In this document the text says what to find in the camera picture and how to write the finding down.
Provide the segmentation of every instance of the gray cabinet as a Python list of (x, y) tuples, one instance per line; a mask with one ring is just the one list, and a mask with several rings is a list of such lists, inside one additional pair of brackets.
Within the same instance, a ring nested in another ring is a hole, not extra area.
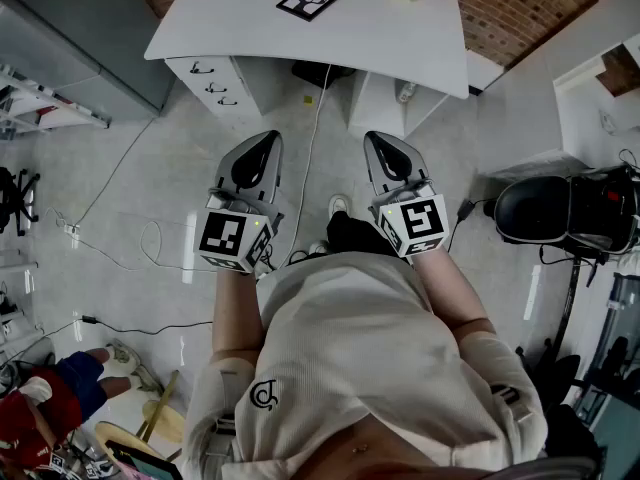
[(174, 77), (143, 54), (144, 0), (0, 0), (0, 62), (114, 120), (158, 115)]

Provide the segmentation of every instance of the wooden stool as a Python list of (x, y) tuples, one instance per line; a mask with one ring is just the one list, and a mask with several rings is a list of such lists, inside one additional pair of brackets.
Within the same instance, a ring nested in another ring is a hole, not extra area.
[(98, 443), (100, 443), (100, 447), (112, 462), (116, 463), (117, 461), (113, 453), (111, 453), (111, 450), (107, 447), (107, 441), (113, 441), (114, 443), (128, 446), (129, 448), (135, 448), (136, 450), (148, 453), (153, 457), (166, 460), (167, 462), (173, 462), (180, 457), (182, 449), (179, 449), (165, 459), (160, 453), (149, 446), (149, 439), (154, 430), (157, 430), (158, 435), (167, 439), (167, 441), (172, 443), (182, 442), (184, 418), (177, 411), (167, 406), (167, 402), (175, 389), (177, 380), (178, 371), (176, 370), (171, 374), (171, 381), (164, 390), (160, 401), (149, 401), (144, 404), (142, 413), (145, 421), (136, 435), (133, 435), (118, 425), (106, 421), (101, 421), (96, 424), (95, 432)]

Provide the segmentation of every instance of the white t-shirt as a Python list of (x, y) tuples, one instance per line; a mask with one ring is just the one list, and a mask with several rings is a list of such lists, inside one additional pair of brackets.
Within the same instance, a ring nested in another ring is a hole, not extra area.
[(257, 366), (202, 371), (186, 478), (290, 478), (368, 415), (441, 466), (495, 471), (542, 449), (546, 422), (517, 355), (484, 332), (458, 346), (406, 263), (327, 256), (275, 272), (258, 292), (268, 331)]

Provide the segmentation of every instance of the red shirt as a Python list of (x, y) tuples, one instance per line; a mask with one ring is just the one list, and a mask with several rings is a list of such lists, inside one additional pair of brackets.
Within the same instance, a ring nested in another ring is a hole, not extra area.
[[(34, 368), (31, 376), (40, 377), (51, 386), (53, 395), (37, 407), (60, 443), (82, 424), (80, 403), (53, 369)], [(36, 430), (35, 418), (19, 391), (0, 400), (0, 423), (0, 454), (25, 469), (49, 464), (52, 450)]]

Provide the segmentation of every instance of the blue shorts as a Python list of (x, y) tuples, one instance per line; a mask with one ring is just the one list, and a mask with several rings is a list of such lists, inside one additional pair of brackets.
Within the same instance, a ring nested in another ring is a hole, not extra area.
[(76, 352), (56, 365), (56, 373), (80, 402), (82, 423), (107, 403), (107, 394), (98, 384), (103, 372), (104, 366), (86, 352)]

